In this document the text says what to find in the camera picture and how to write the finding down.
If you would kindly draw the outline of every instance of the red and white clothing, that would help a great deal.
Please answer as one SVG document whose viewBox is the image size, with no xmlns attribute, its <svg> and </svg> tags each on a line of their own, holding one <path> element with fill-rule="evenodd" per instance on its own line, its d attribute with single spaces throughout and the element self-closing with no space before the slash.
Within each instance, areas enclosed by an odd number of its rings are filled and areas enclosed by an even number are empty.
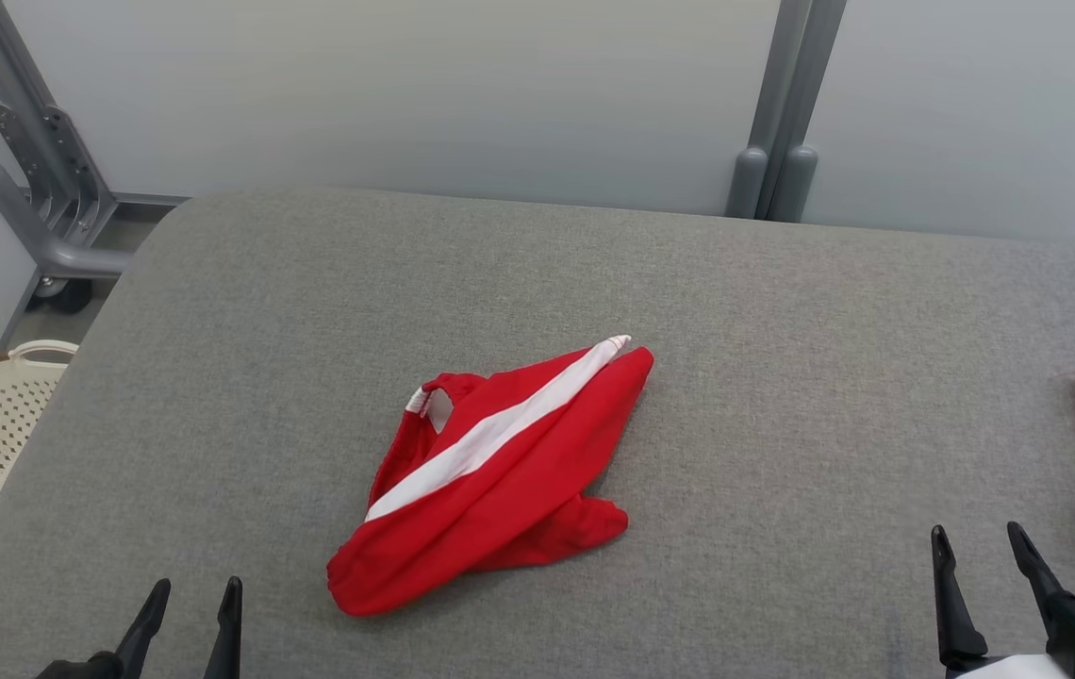
<svg viewBox="0 0 1075 679">
<path fill-rule="evenodd" d="M 628 335 L 483 378 L 442 374 L 404 408 L 364 523 L 327 564 L 348 615 L 396 609 L 465 572 L 541 566 L 629 519 L 582 491 L 603 472 L 655 358 Z"/>
</svg>

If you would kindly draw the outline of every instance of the gray fabric surface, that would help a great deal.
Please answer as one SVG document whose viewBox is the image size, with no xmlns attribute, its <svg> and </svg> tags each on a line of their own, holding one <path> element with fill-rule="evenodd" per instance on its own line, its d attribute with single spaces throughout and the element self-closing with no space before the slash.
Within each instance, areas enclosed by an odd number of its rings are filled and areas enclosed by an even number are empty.
<svg viewBox="0 0 1075 679">
<path fill-rule="evenodd" d="M 656 365 L 598 483 L 616 543 L 345 618 L 327 560 L 440 371 L 627 332 Z M 0 678 L 112 648 L 201 675 L 940 676 L 929 529 L 994 652 L 1038 652 L 1004 524 L 1075 590 L 1075 249 L 345 189 L 150 235 L 0 495 Z"/>
</svg>

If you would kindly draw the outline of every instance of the white stripe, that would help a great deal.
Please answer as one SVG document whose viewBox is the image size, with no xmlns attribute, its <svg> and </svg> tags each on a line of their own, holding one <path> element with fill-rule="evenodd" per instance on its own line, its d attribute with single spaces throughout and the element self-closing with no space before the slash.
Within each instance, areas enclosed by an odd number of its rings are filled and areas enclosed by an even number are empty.
<svg viewBox="0 0 1075 679">
<path fill-rule="evenodd" d="M 420 413 L 420 409 L 425 408 L 425 404 L 429 403 L 429 392 L 425 391 L 425 388 L 416 390 L 416 394 L 412 394 L 412 398 L 407 400 L 407 405 L 403 406 L 406 413 Z"/>
<path fill-rule="evenodd" d="M 530 429 L 547 414 L 571 403 L 585 384 L 629 343 L 629 335 L 611 336 L 572 362 L 531 396 L 511 408 L 483 418 L 446 450 L 407 474 L 396 487 L 378 497 L 366 514 L 367 521 L 386 516 L 425 497 L 434 490 L 468 475 L 491 459 L 516 434 Z"/>
</svg>

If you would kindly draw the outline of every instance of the metal frame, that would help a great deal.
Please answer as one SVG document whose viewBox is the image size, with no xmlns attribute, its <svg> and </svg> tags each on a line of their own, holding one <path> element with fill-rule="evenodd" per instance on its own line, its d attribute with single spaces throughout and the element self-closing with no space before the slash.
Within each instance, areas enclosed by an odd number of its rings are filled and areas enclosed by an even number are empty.
<svg viewBox="0 0 1075 679">
<path fill-rule="evenodd" d="M 782 0 L 751 124 L 734 167 L 726 216 L 799 220 L 818 153 L 803 145 L 847 0 Z"/>
<path fill-rule="evenodd" d="M 123 274 L 129 254 L 88 247 L 119 203 L 71 117 L 52 99 L 2 0 L 0 100 L 0 133 L 30 185 L 24 192 L 0 168 L 0 213 L 42 274 L 37 295 L 62 289 L 56 279 Z"/>
</svg>

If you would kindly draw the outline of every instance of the caster wheel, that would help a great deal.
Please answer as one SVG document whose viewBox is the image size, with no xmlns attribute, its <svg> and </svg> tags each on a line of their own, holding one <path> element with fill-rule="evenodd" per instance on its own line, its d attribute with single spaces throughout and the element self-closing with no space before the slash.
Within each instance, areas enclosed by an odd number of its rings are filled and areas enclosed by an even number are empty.
<svg viewBox="0 0 1075 679">
<path fill-rule="evenodd" d="M 55 295 L 44 298 L 43 301 L 58 313 L 74 314 L 84 309 L 92 298 L 92 280 L 81 278 L 69 280 L 63 289 Z"/>
</svg>

